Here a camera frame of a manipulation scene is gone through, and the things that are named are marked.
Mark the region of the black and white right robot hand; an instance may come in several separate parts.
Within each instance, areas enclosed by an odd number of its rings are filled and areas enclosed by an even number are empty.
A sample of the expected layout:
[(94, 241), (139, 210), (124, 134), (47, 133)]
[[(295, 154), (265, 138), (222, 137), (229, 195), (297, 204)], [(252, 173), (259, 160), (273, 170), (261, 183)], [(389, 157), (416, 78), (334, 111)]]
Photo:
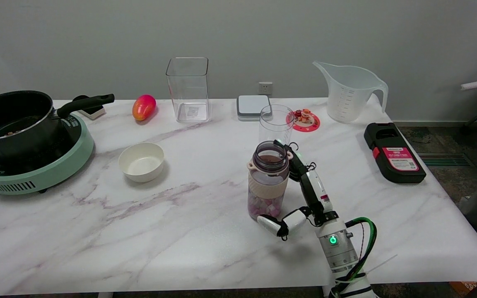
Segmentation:
[(299, 155), (294, 155), (289, 158), (289, 178), (299, 183), (307, 205), (290, 212), (281, 220), (271, 215), (259, 215), (258, 224), (286, 241), (287, 237), (304, 225), (310, 216), (313, 217), (311, 224), (316, 228), (335, 222), (339, 218), (316, 173), (314, 163), (307, 166)]

